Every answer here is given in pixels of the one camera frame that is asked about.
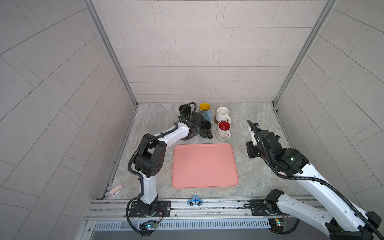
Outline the black mug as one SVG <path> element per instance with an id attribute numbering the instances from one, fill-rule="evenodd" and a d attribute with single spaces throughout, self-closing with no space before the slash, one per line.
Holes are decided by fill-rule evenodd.
<path id="1" fill-rule="evenodd" d="M 213 134 L 211 132 L 211 127 L 212 127 L 211 122 L 204 121 L 204 123 L 202 123 L 199 126 L 199 135 L 202 138 L 208 138 L 209 140 L 211 140 L 213 138 Z"/>
<path id="2" fill-rule="evenodd" d="M 181 105 L 179 107 L 179 120 L 189 119 L 192 116 L 192 108 L 191 105 Z"/>

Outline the black mug front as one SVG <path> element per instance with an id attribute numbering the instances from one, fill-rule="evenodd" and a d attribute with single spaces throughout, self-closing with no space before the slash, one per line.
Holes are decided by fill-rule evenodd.
<path id="1" fill-rule="evenodd" d="M 211 132 L 211 127 L 212 127 L 211 122 L 204 121 L 204 123 L 202 123 L 199 126 L 199 135 L 202 138 L 208 138 L 209 140 L 211 140 L 213 138 L 213 134 Z"/>

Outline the yellow inside mug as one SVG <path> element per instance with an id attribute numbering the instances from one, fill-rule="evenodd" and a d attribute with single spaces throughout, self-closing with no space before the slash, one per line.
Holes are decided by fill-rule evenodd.
<path id="1" fill-rule="evenodd" d="M 211 105 L 208 103 L 201 103 L 199 105 L 199 113 L 203 116 L 203 118 L 211 122 L 212 121 L 212 115 L 211 115 Z"/>

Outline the white mug red inside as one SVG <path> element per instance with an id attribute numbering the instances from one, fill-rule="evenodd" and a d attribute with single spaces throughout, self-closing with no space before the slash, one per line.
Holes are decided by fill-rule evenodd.
<path id="1" fill-rule="evenodd" d="M 229 139 L 232 134 L 230 132 L 231 124 L 227 121 L 221 121 L 218 123 L 218 129 L 216 132 L 216 135 L 221 140 L 227 140 Z"/>

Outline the multicolour woven round coaster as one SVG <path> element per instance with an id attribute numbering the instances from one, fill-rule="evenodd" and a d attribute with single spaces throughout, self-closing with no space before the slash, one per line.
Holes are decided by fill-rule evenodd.
<path id="1" fill-rule="evenodd" d="M 220 140 L 228 140 L 230 137 L 231 137 L 231 134 L 227 134 L 225 136 L 221 136 L 221 135 L 216 134 L 216 138 L 218 138 Z"/>

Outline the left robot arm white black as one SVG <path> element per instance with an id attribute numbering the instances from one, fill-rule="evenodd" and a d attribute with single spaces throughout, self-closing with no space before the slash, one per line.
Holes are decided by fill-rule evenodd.
<path id="1" fill-rule="evenodd" d="M 194 102 L 184 105 L 178 116 L 174 127 L 156 135 L 145 134 L 138 148 L 131 156 L 128 163 L 128 171 L 136 175 L 140 181 L 140 194 L 129 200 L 126 207 L 126 218 L 129 226 L 142 237 L 151 236 L 155 230 L 154 226 L 159 222 L 148 221 L 143 227 L 136 228 L 130 219 L 131 208 L 135 202 L 139 213 L 145 216 L 153 216 L 159 213 L 164 214 L 157 207 L 158 193 L 156 189 L 157 174 L 160 172 L 167 148 L 179 140 L 188 141 L 198 134 L 199 127 L 205 121 L 204 117 L 197 112 L 197 104 Z"/>

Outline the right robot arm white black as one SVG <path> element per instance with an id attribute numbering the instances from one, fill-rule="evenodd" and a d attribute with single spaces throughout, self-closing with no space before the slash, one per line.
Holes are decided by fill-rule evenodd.
<path id="1" fill-rule="evenodd" d="M 283 191 L 273 189 L 265 198 L 267 212 L 281 212 L 304 221 L 323 232 L 331 240 L 372 240 L 384 236 L 378 228 L 382 222 L 375 212 L 366 212 L 331 185 L 300 151 L 283 148 L 280 136 L 261 130 L 247 121 L 252 140 L 246 143 L 249 158 L 264 160 L 272 172 L 284 180 L 302 185 L 325 208 L 316 209 L 294 200 Z"/>

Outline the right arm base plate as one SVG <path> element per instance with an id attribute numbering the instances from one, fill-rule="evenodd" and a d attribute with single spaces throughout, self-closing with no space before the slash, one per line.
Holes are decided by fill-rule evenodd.
<path id="1" fill-rule="evenodd" d="M 243 204 L 243 207 L 245 209 L 250 209 L 252 216 L 272 216 L 275 218 L 276 216 L 285 215 L 277 208 L 271 210 L 266 200 L 249 200 L 247 203 Z"/>

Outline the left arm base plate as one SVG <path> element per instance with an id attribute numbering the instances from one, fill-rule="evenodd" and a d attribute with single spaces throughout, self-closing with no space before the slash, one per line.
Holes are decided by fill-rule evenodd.
<path id="1" fill-rule="evenodd" d="M 152 204 L 145 204 L 143 201 L 134 201 L 129 207 L 130 218 L 155 218 L 169 217 L 171 210 L 170 201 L 155 201 Z"/>

